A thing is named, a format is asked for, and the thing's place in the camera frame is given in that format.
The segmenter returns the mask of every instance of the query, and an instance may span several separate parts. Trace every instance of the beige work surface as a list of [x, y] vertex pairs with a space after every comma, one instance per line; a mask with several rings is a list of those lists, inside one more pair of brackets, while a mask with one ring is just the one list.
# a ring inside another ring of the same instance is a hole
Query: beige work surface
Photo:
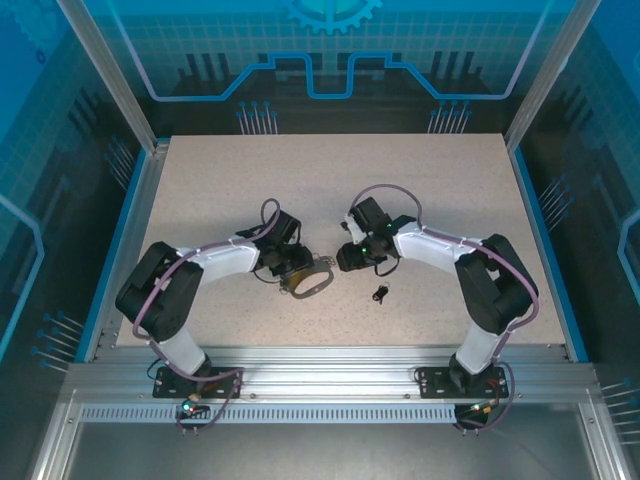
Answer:
[[[295, 135], [173, 137], [143, 252], [162, 240], [196, 247], [259, 224], [259, 208], [277, 197], [302, 221], [312, 252], [335, 257], [350, 237], [340, 227], [354, 196], [375, 183], [396, 183], [424, 205], [434, 228], [513, 243], [540, 289], [538, 319], [515, 343], [563, 343], [514, 173], [500, 135]], [[393, 218], [414, 215], [413, 202], [391, 190], [371, 192]], [[391, 261], [381, 270], [392, 266]], [[283, 296], [251, 274], [202, 287], [188, 325], [201, 345], [459, 344], [470, 324], [456, 277], [402, 261], [381, 279], [372, 269], [343, 273], [307, 300]], [[268, 272], [259, 272], [263, 276]], [[371, 299], [388, 281], [383, 305]], [[138, 345], [123, 322], [119, 345]]]

